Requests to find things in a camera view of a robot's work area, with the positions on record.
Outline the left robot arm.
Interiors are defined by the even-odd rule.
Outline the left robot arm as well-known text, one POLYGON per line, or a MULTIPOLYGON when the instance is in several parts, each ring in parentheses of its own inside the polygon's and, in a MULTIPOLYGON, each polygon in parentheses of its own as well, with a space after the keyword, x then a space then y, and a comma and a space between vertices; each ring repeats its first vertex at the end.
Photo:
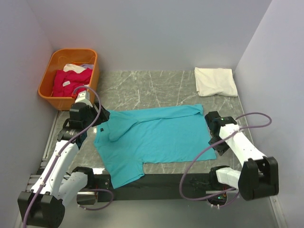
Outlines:
POLYGON ((96 187, 91 168, 76 167, 68 179, 65 175, 87 138, 87 130, 107 122, 109 117, 109 111, 98 103, 80 102, 71 106, 48 164, 31 189, 21 192, 18 197, 23 227, 59 227, 66 205, 78 192, 96 187))

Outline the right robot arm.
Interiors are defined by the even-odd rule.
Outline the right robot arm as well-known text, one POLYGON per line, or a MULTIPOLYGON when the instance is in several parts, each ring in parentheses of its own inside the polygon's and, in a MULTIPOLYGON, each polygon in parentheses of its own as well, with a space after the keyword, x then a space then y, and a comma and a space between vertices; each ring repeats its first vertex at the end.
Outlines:
POLYGON ((210 130, 210 146, 223 155, 231 149, 242 169, 229 166, 211 168, 209 186, 215 190, 223 185, 237 189, 244 200, 270 197, 279 193, 278 162, 258 150, 244 135, 243 128, 231 117, 221 117, 217 111, 205 116, 210 130))

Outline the teal t-shirt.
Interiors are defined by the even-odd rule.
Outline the teal t-shirt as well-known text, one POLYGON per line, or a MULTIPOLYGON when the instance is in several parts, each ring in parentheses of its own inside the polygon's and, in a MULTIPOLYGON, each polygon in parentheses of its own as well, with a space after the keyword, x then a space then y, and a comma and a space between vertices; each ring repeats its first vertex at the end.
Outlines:
POLYGON ((190 162, 209 146, 203 106, 111 111, 94 141, 112 186, 144 176, 145 163, 190 162))

